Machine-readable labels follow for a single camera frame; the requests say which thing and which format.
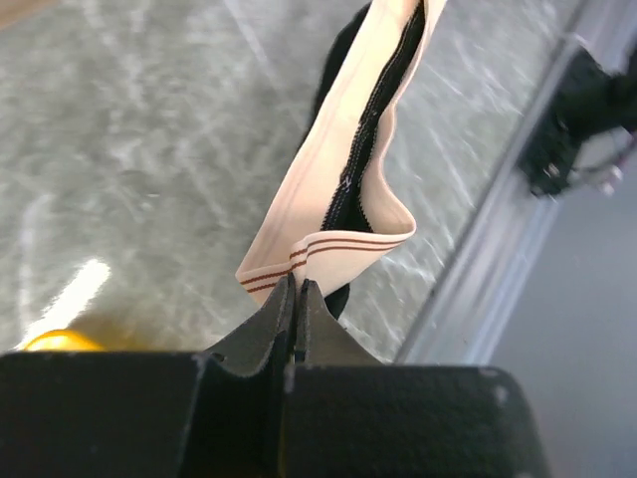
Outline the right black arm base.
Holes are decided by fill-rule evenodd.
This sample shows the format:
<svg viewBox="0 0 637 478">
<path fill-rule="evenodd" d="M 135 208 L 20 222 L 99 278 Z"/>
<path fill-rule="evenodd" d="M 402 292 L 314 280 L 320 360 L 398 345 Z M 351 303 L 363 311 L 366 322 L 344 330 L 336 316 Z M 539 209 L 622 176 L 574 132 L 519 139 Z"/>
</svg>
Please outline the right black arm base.
<svg viewBox="0 0 637 478">
<path fill-rule="evenodd" d="M 587 142 L 618 128 L 630 134 L 625 146 L 593 165 L 575 164 Z M 578 48 L 519 161 L 531 194 L 556 196 L 585 183 L 610 186 L 635 153 L 636 53 L 630 53 L 623 71 L 609 74 Z"/>
</svg>

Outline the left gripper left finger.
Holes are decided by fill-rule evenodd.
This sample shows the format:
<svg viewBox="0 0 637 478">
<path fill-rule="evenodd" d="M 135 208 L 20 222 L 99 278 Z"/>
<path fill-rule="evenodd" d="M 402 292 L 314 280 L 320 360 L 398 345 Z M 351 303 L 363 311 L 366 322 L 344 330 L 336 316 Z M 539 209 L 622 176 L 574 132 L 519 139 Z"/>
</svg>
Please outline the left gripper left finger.
<svg viewBox="0 0 637 478">
<path fill-rule="evenodd" d="M 295 305 L 296 280 L 288 274 L 252 317 L 208 350 L 201 451 L 213 477 L 277 474 Z"/>
</svg>

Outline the black underwear beige waistband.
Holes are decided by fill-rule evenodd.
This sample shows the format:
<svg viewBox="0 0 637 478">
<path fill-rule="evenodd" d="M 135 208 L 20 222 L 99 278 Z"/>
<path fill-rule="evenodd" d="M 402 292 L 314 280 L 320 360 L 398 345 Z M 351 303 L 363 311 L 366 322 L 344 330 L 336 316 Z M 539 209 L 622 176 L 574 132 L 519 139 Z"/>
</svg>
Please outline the black underwear beige waistband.
<svg viewBox="0 0 637 478">
<path fill-rule="evenodd" d="M 373 1 L 336 37 L 307 135 L 236 273 L 256 303 L 288 275 L 330 295 L 415 233 L 383 165 L 397 104 L 443 10 Z"/>
</svg>

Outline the aluminium mounting rail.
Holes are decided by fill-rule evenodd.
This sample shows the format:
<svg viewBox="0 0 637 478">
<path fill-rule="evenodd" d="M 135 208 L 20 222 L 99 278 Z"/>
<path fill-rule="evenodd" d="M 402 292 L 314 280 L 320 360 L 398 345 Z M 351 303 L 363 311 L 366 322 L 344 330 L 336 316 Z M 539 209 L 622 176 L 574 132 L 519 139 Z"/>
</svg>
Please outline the aluminium mounting rail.
<svg viewBox="0 0 637 478">
<path fill-rule="evenodd" d="M 633 1 L 586 1 L 562 35 L 493 182 L 396 355 L 401 364 L 485 364 L 492 358 L 559 205 L 537 199 L 518 163 L 570 63 L 585 51 L 605 67 L 617 17 Z"/>
</svg>

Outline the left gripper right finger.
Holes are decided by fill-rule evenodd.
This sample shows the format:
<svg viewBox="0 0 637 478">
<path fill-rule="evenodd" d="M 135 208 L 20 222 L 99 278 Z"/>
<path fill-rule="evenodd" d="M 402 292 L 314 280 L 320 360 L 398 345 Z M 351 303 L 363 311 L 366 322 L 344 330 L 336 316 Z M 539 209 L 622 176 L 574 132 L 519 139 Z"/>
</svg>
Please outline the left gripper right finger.
<svg viewBox="0 0 637 478">
<path fill-rule="evenodd" d="M 387 392 L 381 363 L 304 281 L 295 363 L 286 372 L 286 475 L 386 477 Z"/>
</svg>

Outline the yellow plastic tray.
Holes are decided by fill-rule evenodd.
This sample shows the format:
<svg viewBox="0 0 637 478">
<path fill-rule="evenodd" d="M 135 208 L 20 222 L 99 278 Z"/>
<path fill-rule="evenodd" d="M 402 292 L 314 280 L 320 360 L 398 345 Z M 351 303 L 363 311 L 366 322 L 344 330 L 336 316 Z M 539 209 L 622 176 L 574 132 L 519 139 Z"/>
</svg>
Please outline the yellow plastic tray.
<svg viewBox="0 0 637 478">
<path fill-rule="evenodd" d="M 83 334 L 68 329 L 53 330 L 38 335 L 26 341 L 22 349 L 28 352 L 104 352 L 106 350 Z"/>
</svg>

